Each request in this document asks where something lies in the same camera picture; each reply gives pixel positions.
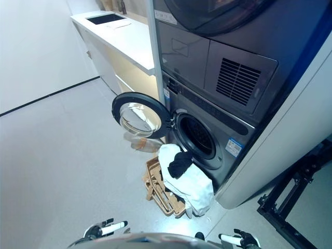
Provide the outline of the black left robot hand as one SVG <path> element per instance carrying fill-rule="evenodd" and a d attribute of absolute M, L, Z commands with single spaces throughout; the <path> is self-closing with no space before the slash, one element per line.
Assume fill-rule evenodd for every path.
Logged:
<path fill-rule="evenodd" d="M 84 233 L 84 238 L 96 239 L 113 235 L 116 230 L 124 228 L 128 225 L 128 221 L 124 220 L 119 223 L 113 223 L 114 219 L 110 218 L 103 222 L 90 226 Z"/>

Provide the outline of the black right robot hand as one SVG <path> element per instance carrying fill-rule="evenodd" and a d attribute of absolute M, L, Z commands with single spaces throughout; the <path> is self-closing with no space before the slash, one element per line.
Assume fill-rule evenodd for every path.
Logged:
<path fill-rule="evenodd" d="M 240 229 L 234 229 L 233 232 L 235 233 L 233 236 L 220 233 L 218 237 L 222 242 L 227 242 L 240 248 L 261 248 L 258 239 L 250 233 Z"/>

